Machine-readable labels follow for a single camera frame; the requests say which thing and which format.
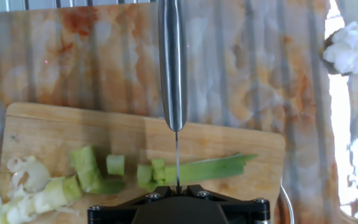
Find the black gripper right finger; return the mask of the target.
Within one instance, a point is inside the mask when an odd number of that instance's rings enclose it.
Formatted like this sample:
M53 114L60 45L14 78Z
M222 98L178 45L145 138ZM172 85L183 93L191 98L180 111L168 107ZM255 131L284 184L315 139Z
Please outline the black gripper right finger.
M200 185L188 185L186 196L212 202L219 208L219 217L228 223L271 224L270 202L263 198L239 200L223 194L212 192Z

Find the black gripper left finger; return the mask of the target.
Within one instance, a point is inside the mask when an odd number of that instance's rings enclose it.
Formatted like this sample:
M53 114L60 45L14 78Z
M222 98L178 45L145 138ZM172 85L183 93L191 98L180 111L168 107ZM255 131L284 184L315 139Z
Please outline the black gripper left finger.
M113 207L104 205L90 206L87 209L88 224L130 224L140 208L171 196L172 190L169 186L160 186L151 193Z

